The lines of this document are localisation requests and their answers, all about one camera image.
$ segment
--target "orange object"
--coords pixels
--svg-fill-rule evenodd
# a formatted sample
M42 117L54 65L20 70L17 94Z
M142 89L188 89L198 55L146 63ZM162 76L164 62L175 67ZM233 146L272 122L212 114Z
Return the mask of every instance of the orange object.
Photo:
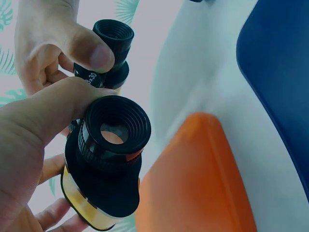
M220 122L194 113L140 184L138 232L256 232Z

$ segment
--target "binoculars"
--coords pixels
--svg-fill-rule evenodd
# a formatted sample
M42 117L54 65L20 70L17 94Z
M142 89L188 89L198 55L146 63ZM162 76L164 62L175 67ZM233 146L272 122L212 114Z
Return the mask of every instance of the binoculars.
M95 87L119 89L129 73L126 57L134 32L115 20L100 20L93 31L114 52L115 64L107 73L74 64L75 75ZM108 231L139 205L141 154L151 135L149 118L132 100L111 95L91 103L84 118L69 128L62 191L93 229Z

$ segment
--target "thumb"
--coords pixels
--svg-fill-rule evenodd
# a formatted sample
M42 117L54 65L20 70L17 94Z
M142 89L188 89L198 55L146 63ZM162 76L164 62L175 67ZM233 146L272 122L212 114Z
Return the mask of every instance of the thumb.
M114 54L104 41L71 19L52 25L54 45L73 62L99 73L109 71L114 65Z
M23 101L1 108L0 117L26 129L43 148L71 121L82 118L88 105L113 90L94 88L78 77L68 77L37 92ZM22 138L25 142L33 136Z

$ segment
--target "white fabric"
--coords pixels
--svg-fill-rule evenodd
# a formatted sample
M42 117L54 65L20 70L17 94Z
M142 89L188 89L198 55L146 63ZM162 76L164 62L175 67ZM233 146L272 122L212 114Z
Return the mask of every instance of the white fabric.
M158 151L152 160L190 112L213 113L230 143L258 231L305 232L309 205L295 167L236 62L238 34L256 2L183 2L154 71L150 107Z

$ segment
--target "leaf pattern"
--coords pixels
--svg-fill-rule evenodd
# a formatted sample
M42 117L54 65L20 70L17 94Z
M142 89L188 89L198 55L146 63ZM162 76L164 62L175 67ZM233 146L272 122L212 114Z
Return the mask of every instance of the leaf pattern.
M23 100L27 97L23 89L12 89L5 92L4 97L0 97L0 107L14 101Z
M10 49L3 50L0 47L0 73L15 75L15 66L14 66L14 52Z
M136 232L134 214L118 222L111 232Z
M49 188L52 191L54 197L56 197L56 188L55 188L56 177L50 178L48 180Z
M116 0L116 16L117 18L130 25L133 20L139 0Z
M0 30L3 31L5 26L11 24L13 20L12 0L0 1Z

